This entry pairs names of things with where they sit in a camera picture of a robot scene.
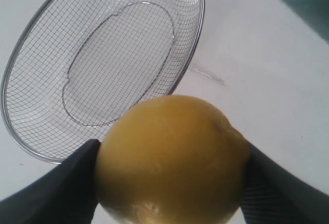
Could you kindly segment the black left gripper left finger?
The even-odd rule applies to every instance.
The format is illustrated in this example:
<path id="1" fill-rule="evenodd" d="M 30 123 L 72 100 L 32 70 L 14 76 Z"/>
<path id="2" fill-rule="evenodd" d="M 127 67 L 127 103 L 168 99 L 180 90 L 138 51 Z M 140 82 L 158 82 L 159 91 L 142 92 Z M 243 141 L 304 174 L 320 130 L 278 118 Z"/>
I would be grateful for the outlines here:
<path id="1" fill-rule="evenodd" d="M 98 201 L 97 139 L 85 142 L 46 175 L 1 201 L 1 223 L 91 223 Z"/>

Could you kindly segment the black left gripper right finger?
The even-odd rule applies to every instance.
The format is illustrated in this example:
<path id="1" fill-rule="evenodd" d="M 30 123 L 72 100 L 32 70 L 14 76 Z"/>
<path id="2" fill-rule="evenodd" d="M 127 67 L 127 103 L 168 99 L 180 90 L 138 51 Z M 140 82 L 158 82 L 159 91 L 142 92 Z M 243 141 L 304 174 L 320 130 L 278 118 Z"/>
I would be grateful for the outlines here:
<path id="1" fill-rule="evenodd" d="M 246 223 L 328 223 L 328 195 L 250 145 L 241 203 Z"/>

